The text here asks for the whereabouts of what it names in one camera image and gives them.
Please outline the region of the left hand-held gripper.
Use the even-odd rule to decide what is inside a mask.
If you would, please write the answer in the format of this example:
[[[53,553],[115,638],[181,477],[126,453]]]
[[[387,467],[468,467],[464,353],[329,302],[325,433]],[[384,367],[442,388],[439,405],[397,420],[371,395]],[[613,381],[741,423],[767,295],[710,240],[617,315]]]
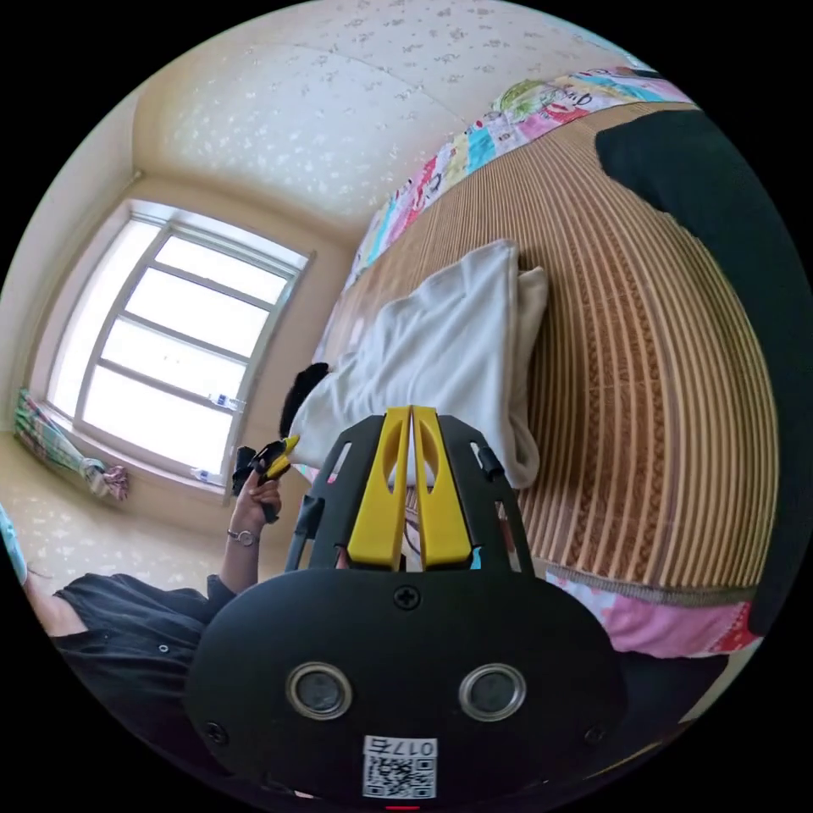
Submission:
[[[289,459],[279,459],[281,456],[288,456],[298,445],[300,436],[292,436],[275,441],[274,444],[266,445],[260,451],[243,446],[238,450],[235,471],[232,475],[232,495],[239,495],[249,474],[254,471],[260,476],[262,482],[277,480],[290,469]],[[274,516],[266,509],[266,518],[269,524],[276,521],[279,513]]]

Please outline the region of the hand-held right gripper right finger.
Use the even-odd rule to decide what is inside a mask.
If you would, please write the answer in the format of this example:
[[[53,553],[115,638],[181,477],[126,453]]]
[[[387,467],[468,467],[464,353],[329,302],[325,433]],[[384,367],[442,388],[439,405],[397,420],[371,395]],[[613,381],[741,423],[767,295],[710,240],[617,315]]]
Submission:
[[[415,496],[422,567],[465,567],[472,546],[437,412],[412,408]]]

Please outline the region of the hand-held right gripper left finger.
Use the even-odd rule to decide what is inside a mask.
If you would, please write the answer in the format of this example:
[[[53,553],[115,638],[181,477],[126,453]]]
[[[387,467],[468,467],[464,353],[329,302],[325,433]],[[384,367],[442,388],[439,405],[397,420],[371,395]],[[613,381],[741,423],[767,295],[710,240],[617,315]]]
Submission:
[[[405,523],[407,458],[412,409],[392,408],[379,437],[357,513],[347,556],[356,568],[398,569]]]

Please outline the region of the person's left hand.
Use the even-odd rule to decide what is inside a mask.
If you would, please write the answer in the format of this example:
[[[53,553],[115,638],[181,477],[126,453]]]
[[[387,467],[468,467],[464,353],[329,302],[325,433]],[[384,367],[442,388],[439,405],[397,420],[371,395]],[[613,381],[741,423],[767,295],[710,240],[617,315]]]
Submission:
[[[259,539],[269,524],[266,509],[276,516],[282,506],[279,485],[275,480],[260,482],[257,472],[252,471],[235,501],[229,535],[246,544],[248,535]]]

